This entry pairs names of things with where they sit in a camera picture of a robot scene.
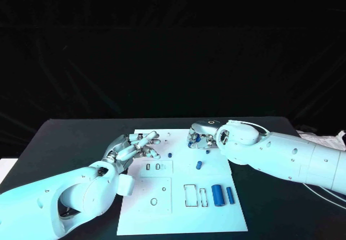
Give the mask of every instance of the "black table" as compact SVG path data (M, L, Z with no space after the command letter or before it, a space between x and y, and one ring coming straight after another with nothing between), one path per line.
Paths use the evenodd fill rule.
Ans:
M0 193L33 181L87 166L102 158L110 141L135 129L187 129L204 118L51 119L41 125L0 185ZM271 132L296 136L282 117L221 117ZM67 239L344 239L346 210L317 197L299 183L278 179L247 165L229 163L247 232L116 236L122 197Z

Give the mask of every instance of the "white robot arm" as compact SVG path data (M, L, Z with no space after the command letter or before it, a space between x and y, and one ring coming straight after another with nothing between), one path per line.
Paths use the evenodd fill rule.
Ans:
M197 121L188 131L187 146L217 147L227 160L288 181L321 186L346 195L346 152L299 137L266 131L249 122Z
M115 195L132 194L134 178L121 174L132 158L159 158L145 146L158 134L121 135L102 160L0 194L0 239L54 240L108 210ZM60 214L59 202L67 211Z

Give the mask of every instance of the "white board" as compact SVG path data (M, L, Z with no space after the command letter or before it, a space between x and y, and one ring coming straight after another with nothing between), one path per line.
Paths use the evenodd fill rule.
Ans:
M158 161L135 158L128 168L126 174L134 176L135 183L132 195L122 198L116 235L247 231L229 162L220 150L211 148L206 154L201 149L190 149L188 129L142 129L134 133L151 131L159 134L161 143L151 147L161 158ZM224 206L220 207L213 202L214 184L221 186ZM196 186L197 206L185 206L184 185ZM229 204L226 187L232 189L234 204ZM204 189L207 207L201 207L200 189Z

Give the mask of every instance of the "small blue object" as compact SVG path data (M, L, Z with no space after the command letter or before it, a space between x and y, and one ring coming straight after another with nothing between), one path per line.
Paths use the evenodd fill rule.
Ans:
M200 142L200 135L196 134L196 142L198 143Z
M197 162L196 162L196 169L198 170L200 167L201 167L201 161L197 161Z
M219 184L210 186L213 204L216 207L224 206L224 199L221 194L221 186Z
M234 204L234 199L233 199L230 187L227 186L224 189L226 189L226 194L227 194L229 203L230 203L230 204Z

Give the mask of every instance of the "black curtain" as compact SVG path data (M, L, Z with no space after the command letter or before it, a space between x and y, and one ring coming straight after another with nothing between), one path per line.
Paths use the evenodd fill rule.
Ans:
M47 119L283 116L320 134L344 128L341 9L86 0L0 9L2 157Z

